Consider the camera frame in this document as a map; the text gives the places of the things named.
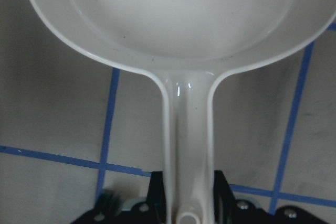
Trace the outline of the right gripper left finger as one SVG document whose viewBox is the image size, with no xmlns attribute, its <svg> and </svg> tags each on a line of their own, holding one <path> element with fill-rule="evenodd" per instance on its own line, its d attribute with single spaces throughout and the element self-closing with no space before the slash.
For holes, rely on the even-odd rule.
<svg viewBox="0 0 336 224">
<path fill-rule="evenodd" d="M 165 223 L 166 200 L 163 173 L 152 172 L 146 197 L 123 201 L 111 190 L 99 196 L 94 207 L 75 223 Z"/>
</svg>

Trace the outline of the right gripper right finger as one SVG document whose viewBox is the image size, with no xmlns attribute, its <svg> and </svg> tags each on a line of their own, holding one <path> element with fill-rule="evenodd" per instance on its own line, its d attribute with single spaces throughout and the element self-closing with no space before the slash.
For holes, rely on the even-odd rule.
<svg viewBox="0 0 336 224">
<path fill-rule="evenodd" d="M 296 207 L 283 206 L 269 214 L 246 199 L 236 199 L 221 170 L 214 172 L 214 218 L 215 223 L 241 224 L 327 224 L 310 212 Z"/>
</svg>

